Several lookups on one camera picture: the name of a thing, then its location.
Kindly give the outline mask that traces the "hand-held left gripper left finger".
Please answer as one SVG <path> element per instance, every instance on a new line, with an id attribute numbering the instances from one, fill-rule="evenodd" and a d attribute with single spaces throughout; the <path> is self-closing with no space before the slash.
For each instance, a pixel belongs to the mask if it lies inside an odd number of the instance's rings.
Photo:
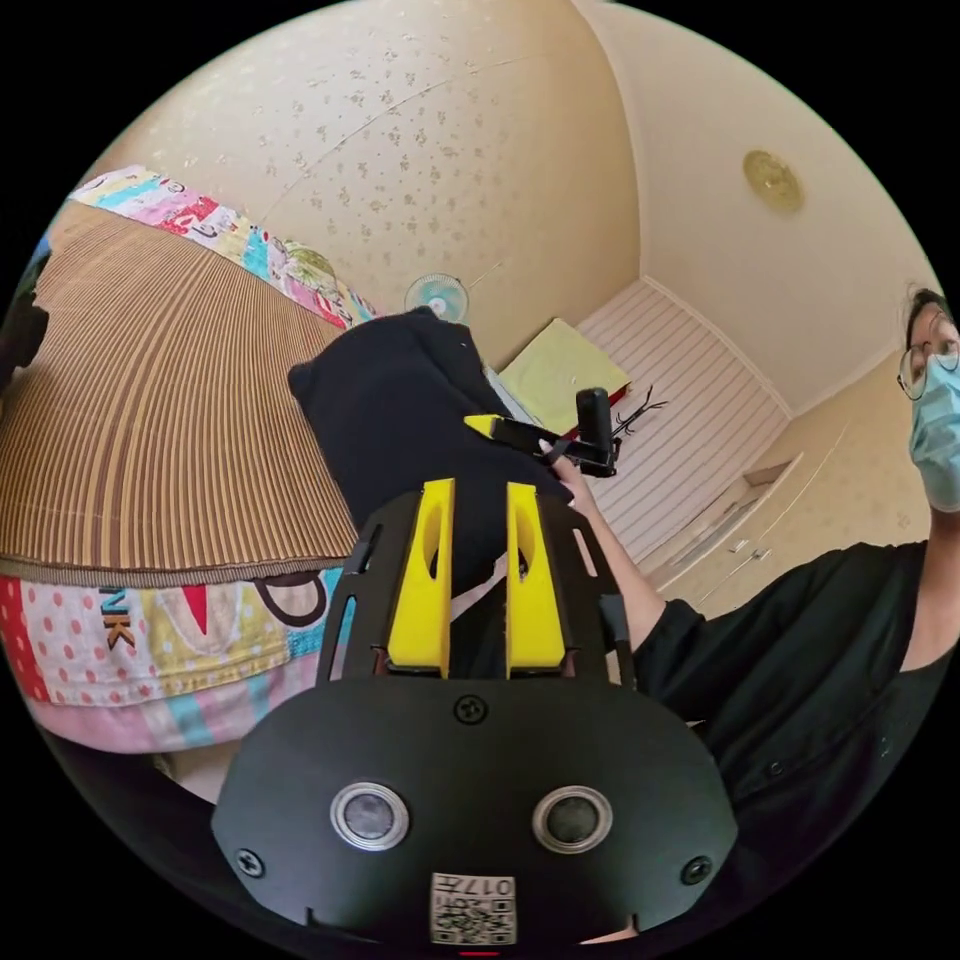
<path id="1" fill-rule="evenodd" d="M 454 480 L 424 485 L 387 643 L 398 670 L 449 674 L 454 508 Z"/>

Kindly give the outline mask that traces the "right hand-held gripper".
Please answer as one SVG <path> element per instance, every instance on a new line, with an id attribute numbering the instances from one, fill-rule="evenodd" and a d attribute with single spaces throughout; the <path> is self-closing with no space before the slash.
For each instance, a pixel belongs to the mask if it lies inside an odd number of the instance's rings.
<path id="1" fill-rule="evenodd" d="M 620 438 L 609 422 L 581 422 L 572 437 L 560 436 L 512 418 L 496 414 L 468 415 L 464 424 L 480 436 L 512 449 L 554 463 L 566 457 L 583 475 L 611 478 L 617 473 Z"/>

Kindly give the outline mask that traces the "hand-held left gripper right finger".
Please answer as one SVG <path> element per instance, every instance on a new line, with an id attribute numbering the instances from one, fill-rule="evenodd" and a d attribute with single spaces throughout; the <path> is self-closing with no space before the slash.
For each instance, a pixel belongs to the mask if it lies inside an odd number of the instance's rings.
<path id="1" fill-rule="evenodd" d="M 564 659 L 564 636 L 533 486 L 507 485 L 506 522 L 507 675 L 557 671 Z"/>

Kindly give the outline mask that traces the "person's right hand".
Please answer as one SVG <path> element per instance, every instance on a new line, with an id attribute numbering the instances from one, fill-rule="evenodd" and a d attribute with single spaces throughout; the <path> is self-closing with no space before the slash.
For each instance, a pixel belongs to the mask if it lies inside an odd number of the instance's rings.
<path id="1" fill-rule="evenodd" d="M 570 506 L 588 519 L 599 517 L 600 513 L 589 485 L 577 466 L 558 451 L 557 445 L 551 445 L 546 440 L 540 439 L 538 446 L 544 462 L 569 493 Z"/>

